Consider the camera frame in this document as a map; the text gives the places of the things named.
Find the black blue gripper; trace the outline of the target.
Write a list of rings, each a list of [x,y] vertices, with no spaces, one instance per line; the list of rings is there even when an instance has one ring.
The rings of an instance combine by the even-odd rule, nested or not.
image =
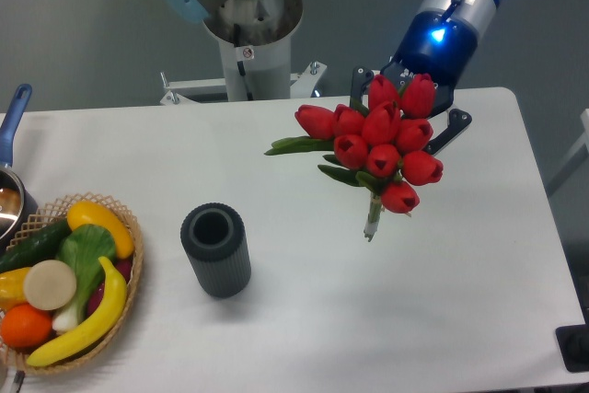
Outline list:
[[[477,35],[464,23],[440,13],[421,12],[411,22],[392,60],[381,69],[391,83],[399,87],[417,74],[428,74],[436,86],[432,116],[453,105],[454,91],[471,56],[478,47]],[[349,106],[354,110],[364,107],[365,90],[374,73],[365,66],[352,70]],[[447,111],[446,128],[423,148],[430,155],[439,154],[472,123],[472,116],[458,108]]]

